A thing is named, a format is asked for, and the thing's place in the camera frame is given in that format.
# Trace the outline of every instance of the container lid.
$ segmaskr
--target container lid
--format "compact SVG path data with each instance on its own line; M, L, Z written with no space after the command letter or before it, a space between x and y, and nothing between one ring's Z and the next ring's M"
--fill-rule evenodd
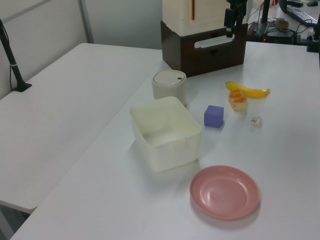
M182 71L177 70L165 70L158 72L154 76L153 81L159 84L173 85L181 83L186 78L186 75Z

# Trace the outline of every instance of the computer monitor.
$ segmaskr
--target computer monitor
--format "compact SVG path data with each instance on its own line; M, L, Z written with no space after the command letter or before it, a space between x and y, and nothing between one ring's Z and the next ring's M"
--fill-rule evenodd
M279 7L281 8L282 12L285 14L287 13L287 0L278 0Z
M270 0L264 0L263 2L263 11L261 23L265 24L268 21L268 13L269 13Z

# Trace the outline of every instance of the floor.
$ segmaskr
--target floor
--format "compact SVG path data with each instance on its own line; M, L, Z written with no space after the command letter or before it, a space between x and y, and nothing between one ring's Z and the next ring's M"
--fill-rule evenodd
M9 240L30 215L0 205L0 240Z

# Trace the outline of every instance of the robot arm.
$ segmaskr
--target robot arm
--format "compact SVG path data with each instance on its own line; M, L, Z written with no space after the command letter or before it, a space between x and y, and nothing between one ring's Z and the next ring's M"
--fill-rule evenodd
M225 10L224 26L226 27L226 36L232 38L235 23L237 28L241 28L242 26L242 21L247 13L248 0L226 1L230 3L230 8Z

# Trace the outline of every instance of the keyboard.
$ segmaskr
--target keyboard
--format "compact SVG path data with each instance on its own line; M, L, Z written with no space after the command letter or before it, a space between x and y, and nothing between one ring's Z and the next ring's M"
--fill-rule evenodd
M294 6L286 6L286 14L306 27L314 27L318 21Z
M304 6L302 2L297 2L297 1L286 1L286 4L296 8L301 8Z

